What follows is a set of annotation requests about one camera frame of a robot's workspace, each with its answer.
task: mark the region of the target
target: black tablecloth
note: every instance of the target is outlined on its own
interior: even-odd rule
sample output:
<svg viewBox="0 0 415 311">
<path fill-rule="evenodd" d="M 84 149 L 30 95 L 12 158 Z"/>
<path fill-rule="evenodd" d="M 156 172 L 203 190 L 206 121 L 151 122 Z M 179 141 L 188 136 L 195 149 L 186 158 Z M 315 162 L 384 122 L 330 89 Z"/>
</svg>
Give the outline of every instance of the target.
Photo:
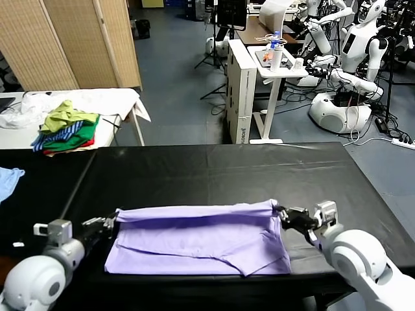
<svg viewBox="0 0 415 311">
<path fill-rule="evenodd" d="M 376 236 L 404 271 L 415 267 L 413 241 L 340 143 L 101 149 L 67 216 L 77 224 L 109 214 L 117 207 L 253 203 L 270 198 L 284 206 L 311 210 L 315 203 L 334 200 L 346 228 L 363 229 Z M 195 280 L 205 284 L 257 284 L 261 280 L 264 284 L 284 284 L 284 289 L 290 284 L 299 290 L 300 283 L 291 281 L 301 280 L 310 286 L 309 291 L 346 288 L 323 256 L 299 233 L 287 231 L 283 241 L 292 264 L 288 277 L 109 275 L 103 272 L 103 265 L 110 242 L 85 267 L 88 281 L 101 284 L 148 286 L 152 282 Z"/>
<path fill-rule="evenodd" d="M 33 163 L 28 153 L 16 151 L 10 155 L 17 158 L 0 152 L 0 159 L 8 159 L 9 167 L 24 168 L 27 176 L 7 205 L 1 206 L 2 219 L 12 220 L 2 232 L 12 233 L 12 224 L 18 224 L 22 217 L 21 224 L 27 225 L 28 234 L 33 222 L 47 222 L 60 214 L 67 188 L 77 182 L 75 176 L 85 170 L 90 155 L 36 158 Z M 339 143 L 101 148 L 66 218 L 74 223 L 76 231 L 80 222 L 105 216 L 118 207 L 253 203 L 270 198 L 285 206 L 310 209 L 323 200 L 336 201 L 340 222 L 346 228 L 363 229 L 376 236 L 396 265 L 415 276 L 413 241 Z M 107 240 L 81 264 L 60 306 L 72 308 L 68 302 L 80 301 L 83 295 L 106 306 L 110 306 L 111 299 L 117 305 L 126 297 L 142 306 L 162 301 L 238 301 L 244 305 L 276 302 L 289 293 L 301 296 L 350 290 L 300 234 L 287 231 L 283 241 L 291 257 L 292 275 L 242 278 L 110 275 L 104 273 L 112 244 Z"/>
<path fill-rule="evenodd" d="M 0 150 L 0 167 L 25 170 L 13 194 L 0 204 L 0 255 L 25 257 L 42 251 L 45 239 L 33 236 L 33 225 L 59 218 L 94 154 L 50 158 L 32 150 Z M 13 242 L 25 247 L 14 249 Z"/>
</svg>

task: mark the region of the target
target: white robot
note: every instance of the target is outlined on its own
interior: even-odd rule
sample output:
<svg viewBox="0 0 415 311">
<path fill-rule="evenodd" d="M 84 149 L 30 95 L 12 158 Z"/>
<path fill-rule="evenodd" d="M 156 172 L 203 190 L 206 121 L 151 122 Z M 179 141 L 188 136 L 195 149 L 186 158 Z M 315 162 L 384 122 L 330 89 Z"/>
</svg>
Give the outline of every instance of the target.
<svg viewBox="0 0 415 311">
<path fill-rule="evenodd" d="M 333 201 L 317 204 L 313 217 L 306 209 L 278 208 L 283 229 L 295 229 L 319 249 L 327 263 L 364 299 L 367 311 L 407 311 L 414 308 L 415 280 L 388 258 L 373 235 L 344 230 Z"/>
<path fill-rule="evenodd" d="M 73 272 L 92 247 L 108 236 L 115 216 L 84 222 L 82 234 L 72 237 L 72 223 L 57 219 L 36 224 L 34 234 L 48 236 L 42 255 L 22 260 L 7 275 L 0 294 L 0 311 L 47 311 L 72 280 Z"/>
<path fill-rule="evenodd" d="M 336 203 L 316 205 L 313 217 L 307 209 L 276 208 L 283 229 L 295 229 L 319 249 L 327 262 L 365 300 L 368 311 L 407 311 L 415 303 L 415 280 L 403 275 L 387 257 L 381 243 L 361 230 L 347 230 L 337 223 Z M 85 232 L 72 238 L 71 222 L 55 220 L 35 226 L 47 235 L 43 255 L 20 262 L 7 275 L 0 295 L 0 310 L 46 311 L 53 307 L 82 258 L 102 236 L 111 232 L 115 217 L 93 218 L 83 223 Z M 47 227 L 46 233 L 40 228 Z"/>
<path fill-rule="evenodd" d="M 345 106 L 336 106 L 336 93 L 318 94 L 311 105 L 309 115 L 321 128 L 334 133 L 351 133 L 361 131 L 366 124 L 371 109 L 363 104 L 365 100 L 377 100 L 383 94 L 383 89 L 374 83 L 381 60 L 388 48 L 384 38 L 378 38 L 377 33 L 382 27 L 377 27 L 377 18 L 381 15 L 385 0 L 372 3 L 366 18 L 358 25 L 352 25 L 346 32 L 342 44 L 341 66 L 332 69 L 328 79 L 340 82 L 346 89 L 358 94 L 358 102 Z M 355 73 L 357 67 L 369 56 L 366 79 L 359 78 Z"/>
<path fill-rule="evenodd" d="M 323 67 L 339 63 L 340 58 L 338 56 L 328 55 L 331 51 L 331 45 L 323 31 L 322 26 L 353 14 L 353 10 L 348 7 L 343 0 L 331 0 L 331 2 L 336 5 L 339 11 L 320 19 L 318 19 L 318 8 L 320 7 L 321 0 L 307 0 L 307 10 L 302 12 L 302 14 L 305 12 L 307 13 L 307 19 L 304 24 L 307 26 L 308 33 L 304 39 L 301 55 L 306 53 L 306 49 L 308 49 L 313 43 L 316 46 L 314 47 L 313 45 L 313 48 L 318 49 L 313 50 L 311 53 L 312 55 L 307 56 L 308 59 L 312 59 L 313 67 Z M 312 75 L 299 79 L 288 79 L 288 81 L 292 84 L 307 87 L 317 86 L 319 80 L 320 78 Z"/>
</svg>

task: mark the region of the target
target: gray floor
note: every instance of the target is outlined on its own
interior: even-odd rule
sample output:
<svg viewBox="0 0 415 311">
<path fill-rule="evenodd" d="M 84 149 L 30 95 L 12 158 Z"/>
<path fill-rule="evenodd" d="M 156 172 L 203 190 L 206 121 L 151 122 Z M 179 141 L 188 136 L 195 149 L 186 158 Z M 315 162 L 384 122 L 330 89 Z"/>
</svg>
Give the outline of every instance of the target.
<svg viewBox="0 0 415 311">
<path fill-rule="evenodd" d="M 210 100 L 199 98 L 223 83 L 225 78 L 220 70 L 208 65 L 193 69 L 204 57 L 204 43 L 211 36 L 212 29 L 208 27 L 205 30 L 201 22 L 182 19 L 178 16 L 180 13 L 181 10 L 175 9 L 132 12 L 134 17 L 148 19 L 151 23 L 151 38 L 136 41 L 144 87 L 141 99 L 152 118 L 151 123 L 141 122 L 145 142 L 147 145 L 220 144 L 223 135 L 221 115 L 213 116 L 211 110 L 212 105 L 223 104 L 224 99 L 220 95 Z M 415 69 L 410 67 L 396 80 L 409 80 L 414 73 Z M 265 107 L 266 104 L 266 101 L 255 102 L 255 107 Z M 303 104 L 288 103 L 279 110 Z M 391 111 L 399 118 L 399 128 L 415 137 L 415 88 L 394 86 Z M 252 128 L 250 137 L 258 137 L 255 127 Z M 307 116 L 307 108 L 276 115 L 270 136 L 282 138 L 286 143 L 348 142 L 317 128 Z M 374 124 L 362 142 L 371 137 L 384 137 Z M 136 145 L 129 124 L 124 124 L 118 132 L 117 141 L 123 146 Z M 346 149 L 415 239 L 415 152 L 386 141 L 371 141 L 364 146 L 351 145 Z M 364 307 L 360 297 L 354 294 L 331 310 L 358 311 Z"/>
</svg>

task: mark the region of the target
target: purple cloth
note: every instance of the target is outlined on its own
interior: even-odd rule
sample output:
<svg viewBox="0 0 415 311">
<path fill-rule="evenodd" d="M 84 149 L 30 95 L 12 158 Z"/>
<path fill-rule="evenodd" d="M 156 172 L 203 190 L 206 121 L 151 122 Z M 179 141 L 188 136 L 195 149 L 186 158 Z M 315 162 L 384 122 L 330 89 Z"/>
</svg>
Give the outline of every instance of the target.
<svg viewBox="0 0 415 311">
<path fill-rule="evenodd" d="M 276 205 L 268 200 L 117 210 L 120 231 L 105 269 L 147 275 L 290 273 Z"/>
</svg>

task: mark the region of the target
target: pile of clothes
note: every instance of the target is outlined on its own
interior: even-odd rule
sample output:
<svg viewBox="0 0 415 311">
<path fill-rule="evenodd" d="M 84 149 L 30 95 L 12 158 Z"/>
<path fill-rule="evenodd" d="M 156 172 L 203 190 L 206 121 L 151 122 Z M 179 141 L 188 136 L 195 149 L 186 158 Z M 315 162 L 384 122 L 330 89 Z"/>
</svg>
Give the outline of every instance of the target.
<svg viewBox="0 0 415 311">
<path fill-rule="evenodd" d="M 99 115 L 74 110 L 70 100 L 52 110 L 32 143 L 34 152 L 47 156 L 57 153 L 88 150 L 94 144 Z"/>
</svg>

